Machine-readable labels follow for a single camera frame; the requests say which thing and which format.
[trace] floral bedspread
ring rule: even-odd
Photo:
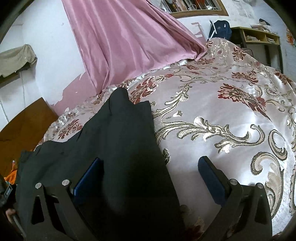
[[[207,227],[220,209],[197,169],[198,159],[208,156],[229,179],[264,184],[278,233],[296,210],[296,84],[225,39],[214,38],[207,46],[197,62],[171,64],[110,86],[65,112],[41,143],[68,140],[113,90],[127,88],[133,103],[150,101],[155,138],[180,204],[190,213],[187,226],[201,217]]]

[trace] wooden board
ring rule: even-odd
[[[270,43],[270,42],[266,42],[266,41],[258,41],[258,40],[246,40],[247,44],[274,44],[274,43]]]
[[[175,18],[183,18],[183,17],[190,17],[190,16],[203,16],[203,15],[219,15],[219,16],[229,16],[226,8],[224,7],[221,0],[216,0],[221,10],[187,10],[187,11],[180,11],[180,12],[172,12],[172,15]]]
[[[273,34],[273,33],[269,33],[269,32],[265,32],[265,31],[261,31],[261,30],[258,30],[258,29],[254,29],[254,28],[245,28],[245,27],[233,27],[231,29],[246,29],[246,30],[252,30],[252,31],[258,31],[258,32],[261,32],[261,33],[266,33],[268,35],[273,35],[273,36],[277,36],[279,37],[278,35],[276,34]]]
[[[25,108],[0,132],[0,174],[7,176],[22,150],[34,150],[45,132],[58,116],[43,98]]]

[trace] satin bedspread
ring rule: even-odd
[[[155,138],[180,204],[188,207],[187,226],[200,217],[207,227],[220,209],[197,169],[198,159],[208,156],[229,179],[265,186],[276,234],[296,210],[296,84],[225,39],[207,46],[199,61],[184,60],[106,88],[60,116],[41,143],[68,140],[114,89],[125,87],[133,103],[150,101]]]
[[[206,52],[187,28],[148,0],[62,1],[97,93]]]

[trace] black cloth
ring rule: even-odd
[[[99,240],[182,239],[179,201],[155,140],[150,103],[132,104],[123,88],[68,141],[47,141],[21,156],[16,199],[24,230],[35,184],[71,180],[84,160],[97,157],[104,163],[101,188],[78,208]]]

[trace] bookshelf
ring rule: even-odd
[[[228,13],[221,0],[161,0],[160,7],[175,18]]]

